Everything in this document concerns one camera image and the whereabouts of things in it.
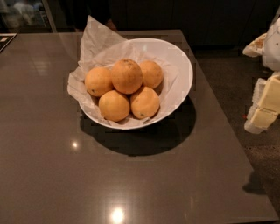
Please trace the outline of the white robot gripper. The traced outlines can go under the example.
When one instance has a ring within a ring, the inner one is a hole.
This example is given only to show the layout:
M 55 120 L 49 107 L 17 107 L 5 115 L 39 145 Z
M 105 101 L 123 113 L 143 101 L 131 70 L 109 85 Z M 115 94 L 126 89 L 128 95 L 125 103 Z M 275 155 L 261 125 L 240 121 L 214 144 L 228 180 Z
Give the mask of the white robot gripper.
M 247 114 L 244 129 L 253 134 L 260 134 L 280 115 L 280 17 L 264 33 L 247 45 L 242 53 L 249 57 L 262 55 L 265 67 L 274 71 L 267 79 L 258 79 L 252 106 Z

